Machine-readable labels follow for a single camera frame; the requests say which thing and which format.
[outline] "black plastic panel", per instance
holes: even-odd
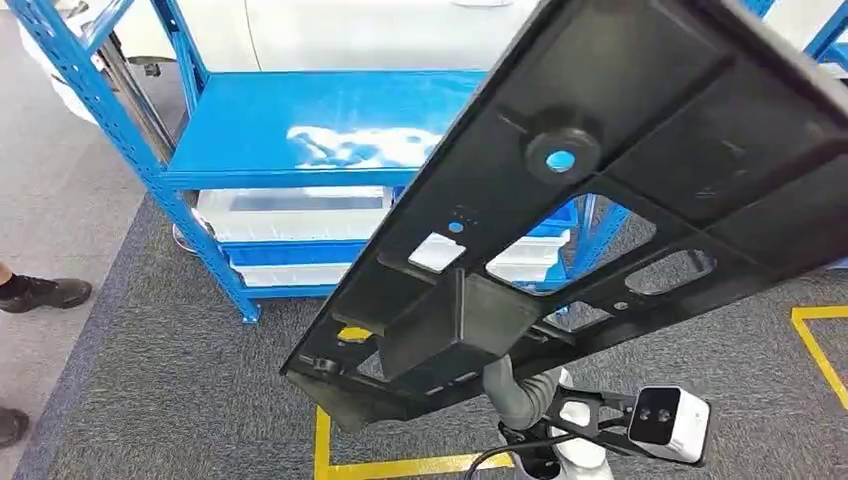
[[[562,173],[545,164],[560,150],[576,157]],[[415,418],[480,394],[480,370],[503,353],[533,375],[848,256],[846,182],[848,90],[737,6],[545,3],[283,373],[344,427]],[[549,295],[486,273],[585,193],[656,233]],[[431,233],[465,247],[442,273],[408,260]],[[669,291],[625,284],[681,251],[712,270]],[[572,331],[543,320],[578,301],[610,315]],[[340,342],[346,326],[374,335]],[[357,371],[378,349],[385,381]]]

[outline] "person's leg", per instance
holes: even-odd
[[[23,313],[42,305],[72,308],[91,296],[91,284],[75,278],[42,278],[16,275],[0,262],[0,310]]]

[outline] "gray floor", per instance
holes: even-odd
[[[0,44],[16,35],[0,13]],[[0,258],[102,284],[78,310],[0,316],[0,404],[43,411],[21,448],[0,453],[0,479],[19,457],[16,479],[310,478],[315,407],[277,369],[319,302],[270,303],[258,327],[242,326],[149,201],[133,221],[142,192],[99,132],[66,113],[20,51],[0,61]],[[174,118],[172,80],[154,97]],[[619,478],[848,477],[846,411],[789,322],[793,306],[848,304],[846,287],[834,273],[796,280],[570,366],[585,387],[688,382],[716,408],[706,468],[611,457]],[[810,325],[845,372],[845,321]],[[334,429],[332,461],[469,453],[496,443],[492,425],[476,399],[408,424]]]
[[[96,298],[144,189],[99,128],[64,107],[6,11],[0,45],[0,261],[30,275],[85,278]],[[160,80],[153,94],[173,123],[182,109],[169,101],[179,98],[176,76]],[[93,304],[0,312],[0,405],[39,417]],[[0,480],[23,449],[0,451]]]

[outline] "camera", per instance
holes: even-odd
[[[710,405],[680,387],[644,387],[627,438],[651,455],[697,464],[703,460]]]

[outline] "black shoe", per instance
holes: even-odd
[[[0,448],[21,441],[29,428],[29,417],[20,410],[0,408]]]
[[[29,284],[27,290],[17,297],[0,300],[0,310],[7,313],[24,313],[42,305],[73,308],[82,305],[91,296],[91,284],[83,280],[23,278]]]

